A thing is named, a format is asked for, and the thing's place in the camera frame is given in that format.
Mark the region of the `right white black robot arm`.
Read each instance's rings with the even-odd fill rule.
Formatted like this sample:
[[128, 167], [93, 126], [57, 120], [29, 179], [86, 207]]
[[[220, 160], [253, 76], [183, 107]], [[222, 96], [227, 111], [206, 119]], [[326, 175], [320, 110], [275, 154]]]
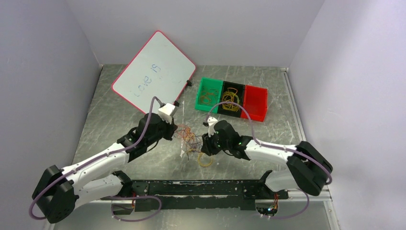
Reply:
[[263, 198], [271, 198], [285, 189], [300, 189], [318, 196], [324, 186], [331, 183], [332, 165], [307, 141], [297, 145], [281, 145], [264, 142], [252, 136], [239, 135], [225, 120], [210, 117], [204, 125], [201, 151], [209, 156], [223, 151], [237, 159], [267, 161], [286, 169], [265, 173], [264, 182], [258, 186]]

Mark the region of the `pink framed whiteboard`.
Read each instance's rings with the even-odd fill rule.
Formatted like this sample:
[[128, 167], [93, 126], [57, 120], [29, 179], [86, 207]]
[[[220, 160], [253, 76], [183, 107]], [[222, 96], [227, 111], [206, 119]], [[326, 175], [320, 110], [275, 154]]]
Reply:
[[155, 31], [115, 79], [112, 90], [142, 113], [155, 96], [174, 103], [196, 65], [161, 31]]

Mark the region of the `green plastic bin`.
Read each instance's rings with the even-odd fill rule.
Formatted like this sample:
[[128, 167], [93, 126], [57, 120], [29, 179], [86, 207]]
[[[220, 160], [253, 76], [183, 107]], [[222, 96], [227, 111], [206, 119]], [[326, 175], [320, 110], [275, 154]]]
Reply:
[[209, 112], [215, 104], [220, 102], [222, 88], [222, 80], [202, 78], [196, 94], [194, 108], [199, 111]]

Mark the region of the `black plastic bin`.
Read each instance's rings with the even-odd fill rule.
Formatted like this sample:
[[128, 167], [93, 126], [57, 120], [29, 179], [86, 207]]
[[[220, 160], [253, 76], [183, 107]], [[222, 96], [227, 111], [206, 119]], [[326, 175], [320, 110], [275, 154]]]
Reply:
[[[224, 81], [222, 92], [220, 94], [220, 102], [234, 102], [242, 106], [244, 102], [244, 93], [245, 85]], [[240, 117], [242, 110], [237, 105], [225, 103], [218, 106], [217, 113], [232, 117]]]

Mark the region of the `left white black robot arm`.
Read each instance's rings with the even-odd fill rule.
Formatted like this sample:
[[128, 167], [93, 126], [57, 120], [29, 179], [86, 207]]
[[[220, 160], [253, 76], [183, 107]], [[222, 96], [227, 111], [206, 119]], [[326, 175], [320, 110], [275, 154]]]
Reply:
[[93, 200], [108, 196], [127, 199], [133, 186], [124, 172], [113, 172], [104, 178], [101, 175], [146, 154], [161, 139], [171, 140], [176, 129], [172, 113], [148, 113], [138, 126], [102, 152], [70, 166], [46, 168], [33, 191], [29, 216], [58, 223]]

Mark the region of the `black aluminium base frame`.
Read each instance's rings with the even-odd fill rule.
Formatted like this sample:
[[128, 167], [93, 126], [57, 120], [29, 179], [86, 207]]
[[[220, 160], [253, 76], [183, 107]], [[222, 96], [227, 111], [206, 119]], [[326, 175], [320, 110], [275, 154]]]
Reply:
[[288, 190], [297, 185], [273, 188], [265, 178], [259, 180], [130, 180], [123, 175], [92, 181], [71, 190], [68, 201], [78, 208], [98, 199], [134, 200], [136, 211], [157, 209], [239, 208], [254, 210], [257, 200], [287, 199]]

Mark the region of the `red plastic bin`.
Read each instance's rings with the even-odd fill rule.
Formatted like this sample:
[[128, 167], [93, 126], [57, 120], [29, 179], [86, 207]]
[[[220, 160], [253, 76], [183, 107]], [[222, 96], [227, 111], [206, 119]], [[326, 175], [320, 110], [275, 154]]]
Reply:
[[268, 110], [268, 90], [252, 85], [245, 85], [243, 108], [251, 120], [263, 122]]

